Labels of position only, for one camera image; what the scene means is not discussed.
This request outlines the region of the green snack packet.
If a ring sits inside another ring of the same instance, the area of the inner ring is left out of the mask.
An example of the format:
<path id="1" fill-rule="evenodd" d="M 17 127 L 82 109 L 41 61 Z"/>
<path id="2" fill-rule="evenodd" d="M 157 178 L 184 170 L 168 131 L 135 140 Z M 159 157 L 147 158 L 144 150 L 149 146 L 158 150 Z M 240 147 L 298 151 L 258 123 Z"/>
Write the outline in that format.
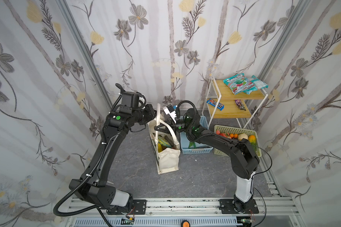
<path id="1" fill-rule="evenodd" d="M 172 145 L 163 137 L 158 137 L 158 143 L 161 144 L 161 146 L 166 148 L 172 148 Z"/>

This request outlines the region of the yellow squash toy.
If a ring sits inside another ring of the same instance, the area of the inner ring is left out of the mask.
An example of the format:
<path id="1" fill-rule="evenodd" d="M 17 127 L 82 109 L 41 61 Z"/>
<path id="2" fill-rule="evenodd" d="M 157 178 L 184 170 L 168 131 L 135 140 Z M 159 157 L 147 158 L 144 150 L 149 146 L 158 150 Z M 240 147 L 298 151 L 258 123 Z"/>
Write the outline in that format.
<path id="1" fill-rule="evenodd" d="M 157 151 L 159 153 L 163 151 L 163 148 L 162 148 L 161 144 L 159 144 L 159 143 L 157 144 Z"/>

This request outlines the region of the canvas tote bag floral print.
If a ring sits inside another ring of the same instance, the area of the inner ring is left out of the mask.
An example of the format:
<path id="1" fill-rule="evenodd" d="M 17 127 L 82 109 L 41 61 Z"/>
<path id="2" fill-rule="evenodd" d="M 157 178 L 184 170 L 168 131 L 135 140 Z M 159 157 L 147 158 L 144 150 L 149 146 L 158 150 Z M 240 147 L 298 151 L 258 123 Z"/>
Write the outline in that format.
<path id="1" fill-rule="evenodd" d="M 159 175 L 179 170 L 181 153 L 180 143 L 174 130 L 164 120 L 161 105 L 158 104 L 156 117 L 148 123 L 148 127 Z"/>

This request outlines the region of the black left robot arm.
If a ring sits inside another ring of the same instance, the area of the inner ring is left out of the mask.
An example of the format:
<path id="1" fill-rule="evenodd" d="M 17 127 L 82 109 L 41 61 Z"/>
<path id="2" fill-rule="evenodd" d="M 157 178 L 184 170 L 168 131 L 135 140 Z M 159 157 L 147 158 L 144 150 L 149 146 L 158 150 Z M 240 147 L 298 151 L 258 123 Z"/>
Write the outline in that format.
<path id="1" fill-rule="evenodd" d="M 110 112 L 103 125 L 101 142 L 92 157 L 92 160 L 79 179 L 73 179 L 69 188 L 74 190 L 75 196 L 82 201 L 91 203 L 103 209 L 112 206 L 123 207 L 131 210 L 133 196 L 108 184 L 108 176 L 116 153 L 136 123 L 145 125 L 156 117 L 156 111 L 151 104 L 145 105 L 140 110 L 133 110 L 130 114 L 121 106 L 120 112 Z"/>

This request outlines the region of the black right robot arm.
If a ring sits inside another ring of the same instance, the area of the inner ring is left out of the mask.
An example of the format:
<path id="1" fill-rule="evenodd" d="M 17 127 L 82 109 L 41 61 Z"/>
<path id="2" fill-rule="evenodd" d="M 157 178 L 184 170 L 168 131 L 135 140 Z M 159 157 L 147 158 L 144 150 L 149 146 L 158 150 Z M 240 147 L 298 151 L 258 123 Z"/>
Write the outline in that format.
<path id="1" fill-rule="evenodd" d="M 189 109 L 180 119 L 176 112 L 168 113 L 170 117 L 161 119 L 160 112 L 155 118 L 154 129 L 159 132 L 184 132 L 191 142 L 204 144 L 225 153 L 231 160 L 233 172 L 237 175 L 236 192 L 233 206 L 237 213 L 244 213 L 252 207 L 253 177 L 260 160 L 253 145 L 247 140 L 229 139 L 209 130 L 200 124 L 200 115 L 195 109 Z"/>

